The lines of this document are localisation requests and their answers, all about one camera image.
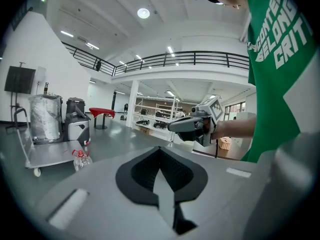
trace television screen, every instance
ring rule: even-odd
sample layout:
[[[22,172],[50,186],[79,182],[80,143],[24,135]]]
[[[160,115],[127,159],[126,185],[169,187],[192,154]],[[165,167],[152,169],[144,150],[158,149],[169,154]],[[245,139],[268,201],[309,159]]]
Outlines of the television screen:
[[[6,76],[4,90],[21,94],[30,94],[35,77],[35,69],[10,66]]]

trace round table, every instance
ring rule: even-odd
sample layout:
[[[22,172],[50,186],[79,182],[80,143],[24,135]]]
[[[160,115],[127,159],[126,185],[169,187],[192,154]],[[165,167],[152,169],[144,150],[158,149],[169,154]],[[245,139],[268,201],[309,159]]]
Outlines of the round table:
[[[106,108],[99,108],[99,107],[90,107],[89,111],[94,117],[94,128],[103,130],[106,129],[107,127],[105,126],[105,119],[106,119],[106,114],[112,116],[112,118],[115,118],[115,111],[111,109],[106,109]],[[103,114],[103,122],[102,125],[97,125],[97,116]]]

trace white ceiling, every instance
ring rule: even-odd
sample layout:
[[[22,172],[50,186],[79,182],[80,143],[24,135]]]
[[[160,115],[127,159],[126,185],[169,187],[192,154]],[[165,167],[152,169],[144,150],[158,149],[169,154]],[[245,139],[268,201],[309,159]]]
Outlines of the white ceiling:
[[[140,8],[147,8],[150,17],[139,18],[137,11]],[[244,9],[216,5],[207,0],[62,0],[54,29],[62,41],[106,58],[125,41],[159,26],[179,22],[185,25],[195,23],[197,26],[196,22],[201,25],[215,22],[214,24],[231,26],[225,33],[225,36],[229,37],[235,35],[233,29],[244,26],[245,18]],[[110,62],[118,64],[119,59],[131,61],[135,54],[143,54],[142,56],[146,57],[164,53],[167,43],[179,50],[179,38],[185,35],[182,28],[183,25],[171,30],[166,38],[161,40],[150,38],[148,43],[154,45],[147,48],[145,45],[137,44],[130,51],[120,52],[117,54],[118,57]],[[72,33],[74,38],[61,34],[61,30]],[[100,49],[90,50],[83,42],[77,40],[77,36],[87,39]]]
[[[114,84],[115,90],[130,95],[132,82]],[[138,91],[144,96],[171,97],[166,91],[172,91],[177,98],[185,101],[201,102],[210,95],[219,95],[220,102],[237,96],[249,88],[241,84],[212,80],[192,79],[148,79],[139,84]]]

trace cardboard box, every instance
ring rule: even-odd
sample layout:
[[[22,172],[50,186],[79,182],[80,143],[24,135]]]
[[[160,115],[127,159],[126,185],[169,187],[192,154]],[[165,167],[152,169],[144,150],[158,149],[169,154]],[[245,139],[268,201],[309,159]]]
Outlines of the cardboard box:
[[[150,129],[149,128],[146,128],[146,127],[143,127],[143,126],[139,126],[139,128],[140,128],[140,131],[144,132],[145,134],[149,134],[150,133]]]
[[[229,137],[223,137],[218,140],[220,149],[229,150],[231,145],[231,139]]]

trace metal railing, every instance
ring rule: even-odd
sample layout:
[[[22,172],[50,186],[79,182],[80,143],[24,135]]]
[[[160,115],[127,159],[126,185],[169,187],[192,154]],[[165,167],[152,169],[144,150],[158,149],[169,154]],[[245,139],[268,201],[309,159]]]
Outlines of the metal railing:
[[[228,68],[249,69],[249,57],[235,53],[208,50],[177,51],[157,54],[132,60],[124,65],[115,66],[73,45],[62,42],[72,56],[84,67],[97,71],[97,62],[101,60],[99,71],[110,76],[133,72],[142,69],[153,69],[166,66],[185,65],[221,65]]]
[[[99,71],[106,73],[110,76],[115,75],[115,69],[116,69],[115,65],[112,65],[111,63],[109,63],[109,62],[107,62],[97,56],[94,56],[84,50],[81,50],[73,45],[70,45],[65,42],[62,42],[62,43],[67,48],[67,50],[72,54],[72,56],[79,62],[80,65],[82,65],[88,69],[98,71],[97,70],[97,63],[99,60],[101,60],[101,67],[100,67]]]
[[[228,68],[249,69],[249,57],[235,53],[207,50],[177,51],[163,53],[133,60],[124,65],[115,67],[114,75],[133,72],[142,69],[153,69],[166,66],[186,65],[222,65]]]

